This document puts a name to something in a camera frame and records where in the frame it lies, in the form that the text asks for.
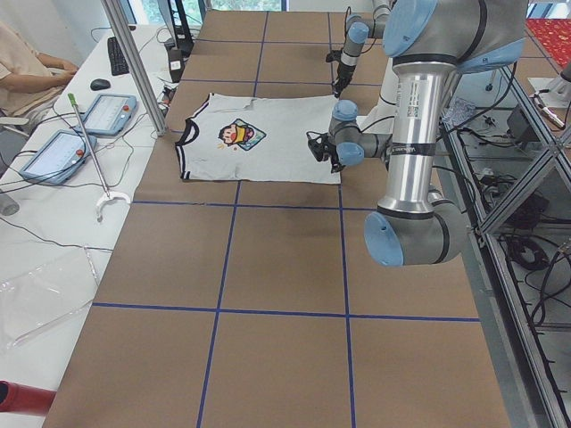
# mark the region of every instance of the monitor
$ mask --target monitor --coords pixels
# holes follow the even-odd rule
[[[183,56],[189,56],[193,50],[194,41],[188,27],[182,0],[157,0],[157,4],[174,46],[182,52]]]

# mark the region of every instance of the metal rack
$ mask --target metal rack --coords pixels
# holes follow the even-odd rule
[[[499,74],[499,79],[508,81],[511,70],[502,69]],[[465,76],[464,79],[470,79],[470,76]],[[501,294],[503,294],[509,307],[511,322],[516,327],[518,339],[533,373],[537,391],[541,396],[542,404],[551,426],[554,428],[565,428],[569,426],[568,420],[571,414],[571,402],[569,400],[571,398],[564,397],[566,392],[561,391],[563,387],[560,385],[569,383],[568,378],[571,377],[571,374],[566,369],[554,369],[557,363],[554,363],[553,360],[556,359],[554,356],[557,354],[557,359],[560,362],[567,353],[569,361],[564,361],[558,368],[560,366],[564,368],[571,366],[571,355],[568,355],[571,339],[563,341],[563,343],[555,341],[555,346],[550,345],[549,347],[544,346],[542,340],[539,339],[533,320],[530,319],[525,299],[518,288],[517,281],[514,280],[513,267],[509,266],[510,262],[501,246],[498,233],[504,227],[506,220],[528,197],[538,190],[548,176],[555,173],[559,175],[561,181],[565,184],[565,186],[561,186],[561,191],[567,195],[571,194],[571,162],[563,148],[563,143],[571,140],[571,131],[568,130],[561,138],[556,138],[516,80],[514,80],[510,92],[511,104],[508,103],[507,108],[504,108],[504,110],[508,110],[509,107],[515,107],[518,104],[542,144],[532,160],[518,164],[521,173],[499,203],[493,206],[491,210],[486,210],[481,195],[476,194],[473,209],[473,221],[476,225],[475,232],[477,237],[475,242],[478,242],[476,250],[486,251],[492,260],[493,270],[501,285]],[[454,161],[459,170],[471,181],[472,185],[476,186],[471,168],[473,161],[468,161],[465,147],[462,147],[459,139],[454,135],[448,135],[447,145],[453,152]],[[547,235],[552,233],[548,227],[534,232]],[[562,236],[565,236],[566,239],[571,237],[571,225],[558,229],[557,235],[559,238]],[[568,338],[571,338],[571,312],[567,320],[550,322],[549,325],[543,327],[540,333],[545,334],[547,331],[563,333],[568,335]]]

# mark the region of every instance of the window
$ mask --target window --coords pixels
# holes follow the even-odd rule
[[[140,24],[162,24],[156,0],[129,0],[131,10]],[[211,4],[221,11],[285,11],[286,0],[183,0],[188,25],[201,25],[201,7]]]

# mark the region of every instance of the electronic equipment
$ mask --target electronic equipment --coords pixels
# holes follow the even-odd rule
[[[133,95],[99,94],[82,115],[88,134],[116,136],[137,108]]]
[[[101,91],[102,89],[108,89],[110,87],[111,87],[111,82],[104,78],[96,78],[89,85],[89,88],[92,91]]]
[[[173,47],[167,51],[169,57],[169,73],[172,83],[178,83],[182,78],[182,72],[185,70],[185,62],[182,57],[182,51]]]
[[[125,59],[125,55],[121,51],[121,47],[119,46],[119,42],[115,36],[107,39],[107,54],[109,55],[112,76],[128,74],[127,60]]]
[[[92,146],[97,139],[89,136]],[[20,170],[20,175],[40,183],[60,185],[83,165],[90,154],[83,137],[74,131],[56,132]]]
[[[190,28],[188,27],[185,6],[182,0],[174,0],[174,3],[175,8],[173,8],[172,0],[157,0],[159,11],[172,38],[170,46],[174,43],[174,47],[182,52],[184,58],[187,58],[193,50],[194,40],[190,33]],[[169,50],[168,45],[169,41],[165,43],[167,50]]]

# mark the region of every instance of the metal pole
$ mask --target metal pole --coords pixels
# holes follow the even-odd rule
[[[151,82],[146,75],[145,67],[141,61],[141,56],[139,55],[137,46],[135,45],[135,40],[128,29],[127,18],[120,5],[120,1],[101,0],[101,3],[105,9],[105,13],[107,14],[107,19],[113,29],[113,33],[119,42],[121,51],[123,51],[123,54],[125,55],[129,71],[135,80],[139,95],[141,96],[141,100],[149,113],[149,117],[153,122],[157,135],[162,136],[167,130],[167,125],[154,96]]]
[[[89,153],[91,154],[91,159],[93,159],[93,163],[95,165],[95,170],[97,171],[97,175],[99,176],[99,179],[101,180],[101,184],[103,186],[105,194],[107,196],[109,196],[109,192],[110,192],[109,185],[107,185],[107,181],[105,180],[105,176],[103,175],[103,170],[101,169],[101,166],[99,165],[99,160],[97,159],[97,154],[95,153],[95,148],[91,144],[91,141],[89,141],[89,135],[86,131],[85,125],[83,124],[83,120],[81,119],[81,115],[79,114],[78,104],[75,101],[75,96],[73,96],[73,94],[68,94],[68,97],[70,98],[71,107],[73,108],[73,112],[75,113],[75,117],[78,119],[79,127],[81,128],[81,132],[83,134],[82,135],[83,141],[85,141],[87,144],[87,147],[89,147]]]

